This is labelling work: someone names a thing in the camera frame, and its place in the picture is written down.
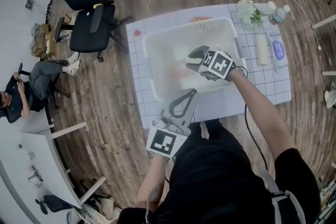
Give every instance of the flower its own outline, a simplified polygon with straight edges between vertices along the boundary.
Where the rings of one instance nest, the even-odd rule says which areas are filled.
[[[238,17],[245,25],[251,27],[253,23],[260,23],[261,12],[252,0],[241,0],[237,4]]]

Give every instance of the bottle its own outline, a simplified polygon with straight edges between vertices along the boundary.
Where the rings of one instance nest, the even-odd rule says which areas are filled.
[[[270,15],[276,10],[277,6],[273,1],[269,1],[265,7],[264,14]]]
[[[268,20],[272,25],[280,24],[286,19],[286,16],[289,13],[289,11],[290,8],[288,5],[283,6],[283,8],[277,8],[274,12],[272,12],[268,16]]]

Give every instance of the wooden floor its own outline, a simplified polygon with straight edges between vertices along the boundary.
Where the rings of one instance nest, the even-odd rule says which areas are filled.
[[[159,15],[174,10],[237,3],[239,0],[151,0],[150,10]],[[332,70],[317,31],[313,31],[303,12],[293,0],[253,0],[255,3],[274,1],[277,6],[288,4],[290,16],[280,26],[285,42],[291,77],[292,101],[278,105],[289,125],[295,143],[316,177],[332,176],[332,160],[336,160],[335,117],[325,106],[323,92],[329,83],[321,72]],[[336,13],[335,1],[297,0],[314,23]],[[150,17],[148,0],[115,0],[117,17],[132,15],[135,20]],[[55,0],[51,17],[54,22],[69,12],[62,0]],[[336,68],[335,25],[318,30]],[[57,46],[57,58],[70,56],[68,44]],[[81,130],[58,138],[60,150],[76,180],[107,177],[104,190],[125,207],[132,205],[149,166],[140,117],[134,104],[134,87],[128,55],[111,41],[104,51],[104,63],[95,54],[81,55],[81,68],[74,77],[62,76],[61,87],[71,98],[58,98],[59,111],[51,110],[56,129],[87,121],[89,131]],[[266,155],[270,170],[274,165],[267,145],[250,115],[252,132]],[[243,115],[221,119],[247,151],[253,169],[263,164],[259,152],[246,131]]]

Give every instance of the white sneaker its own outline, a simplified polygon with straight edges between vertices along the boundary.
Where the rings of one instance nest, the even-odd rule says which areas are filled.
[[[76,62],[78,58],[79,58],[79,52],[75,52],[73,55],[70,56],[70,58],[68,58],[69,65]]]
[[[80,60],[77,60],[73,64],[69,65],[67,73],[73,76],[76,73],[76,71],[79,69],[79,65],[80,65]]]

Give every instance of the black t-shirt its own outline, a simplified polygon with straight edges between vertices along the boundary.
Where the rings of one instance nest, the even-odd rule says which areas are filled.
[[[298,199],[306,223],[316,220],[320,195],[315,177],[299,152],[288,149],[275,161],[276,183]],[[286,212],[296,212],[291,203]],[[145,223],[146,209],[126,208],[118,224]],[[157,223],[274,223],[271,195],[256,176],[242,148],[218,140],[190,147],[177,158],[170,177],[170,190],[149,220]],[[296,223],[295,217],[282,223]]]
[[[24,82],[25,85],[25,96],[29,100],[29,82]],[[21,111],[23,109],[21,95],[18,90],[17,80],[12,76],[9,83],[6,86],[6,92],[12,96],[12,101],[7,108],[8,117],[11,119],[16,119],[21,116]]]

